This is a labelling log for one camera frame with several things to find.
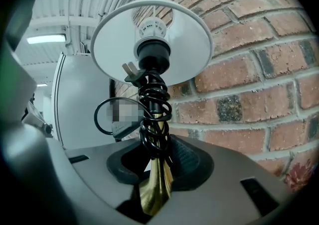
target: power cord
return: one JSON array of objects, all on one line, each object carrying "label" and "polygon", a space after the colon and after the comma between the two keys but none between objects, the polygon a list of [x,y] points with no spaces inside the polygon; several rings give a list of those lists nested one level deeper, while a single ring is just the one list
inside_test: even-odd
[{"label": "power cord", "polygon": [[144,106],[142,103],[136,101],[136,100],[132,100],[132,99],[129,99],[129,98],[123,98],[123,97],[114,97],[114,98],[109,98],[107,100],[104,100],[95,109],[95,112],[94,112],[94,124],[97,127],[97,129],[100,132],[102,132],[103,134],[112,135],[115,138],[116,142],[120,141],[119,139],[122,139],[123,137],[127,136],[128,134],[130,134],[134,130],[136,130],[140,126],[141,121],[143,120],[143,117],[140,120],[138,120],[138,121],[132,121],[132,122],[131,121],[128,121],[128,122],[126,122],[126,121],[121,121],[121,122],[116,121],[116,122],[113,122],[112,123],[112,132],[103,129],[100,126],[99,122],[98,122],[99,110],[106,103],[108,103],[110,101],[115,101],[115,100],[126,100],[126,101],[129,101],[129,102],[133,103],[133,104],[136,104],[140,108],[142,108],[143,111],[146,112],[148,116],[150,116],[151,118],[154,118],[154,116],[148,111],[147,107]]}]

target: gold lamp base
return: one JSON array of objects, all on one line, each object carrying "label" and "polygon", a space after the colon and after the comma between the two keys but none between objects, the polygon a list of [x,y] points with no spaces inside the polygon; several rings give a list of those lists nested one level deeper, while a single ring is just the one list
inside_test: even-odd
[{"label": "gold lamp base", "polygon": [[151,174],[140,183],[140,198],[143,212],[154,216],[170,198],[173,181],[170,168],[164,158],[151,160]]}]

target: gray surface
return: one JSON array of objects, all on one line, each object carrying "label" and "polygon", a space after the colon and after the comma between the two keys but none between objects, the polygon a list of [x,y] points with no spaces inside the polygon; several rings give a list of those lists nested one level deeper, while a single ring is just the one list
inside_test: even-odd
[{"label": "gray surface", "polygon": [[135,140],[127,140],[118,144],[85,148],[80,150],[67,150],[69,158],[86,155],[89,159],[74,163],[73,168],[82,178],[83,182],[103,201],[113,208],[129,200],[133,192],[133,185],[120,184],[113,177],[106,166],[108,157],[126,146],[134,143]]},{"label": "gray surface", "polygon": [[208,152],[214,160],[210,178],[195,191],[173,192],[149,224],[247,224],[261,216],[240,181],[255,177],[279,203],[288,189],[274,175],[245,155],[187,137],[181,139]]},{"label": "gray surface", "polygon": [[36,82],[21,67],[8,42],[3,40],[0,48],[0,120],[20,121],[35,88]]},{"label": "gray surface", "polygon": [[[290,196],[283,183],[245,155],[190,138],[180,138],[209,153],[214,160],[214,171],[196,190],[173,192],[149,224],[240,225],[255,222],[260,215],[240,184],[240,180],[251,177],[255,177],[279,203]],[[69,157],[86,154],[90,158],[72,165],[58,141],[45,140],[34,127],[20,123],[5,131],[1,147],[12,172],[30,185],[48,207],[67,204],[67,211],[64,209],[61,213],[61,208],[57,208],[57,214],[70,214],[66,217],[70,220],[74,215],[78,224],[83,225],[126,225],[139,223],[111,206],[128,199],[132,187],[117,183],[106,169],[106,159],[114,151],[134,142],[131,139],[100,147],[68,150]]]},{"label": "gray surface", "polygon": [[[57,84],[54,100],[58,100],[57,116],[64,147],[76,149],[114,143],[112,136],[101,133],[94,125],[95,108],[110,93],[109,78],[95,66],[92,58],[66,56],[59,82],[53,88]],[[101,127],[111,131],[112,116],[110,111],[107,116],[107,107],[100,109],[98,120]]]}]

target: fluorescent light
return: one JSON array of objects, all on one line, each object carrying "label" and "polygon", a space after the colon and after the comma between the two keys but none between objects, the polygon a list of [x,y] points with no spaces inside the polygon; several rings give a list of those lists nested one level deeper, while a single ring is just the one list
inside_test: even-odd
[{"label": "fluorescent light", "polygon": [[65,42],[65,35],[44,35],[34,36],[26,39],[29,44],[48,43],[48,42]]}]

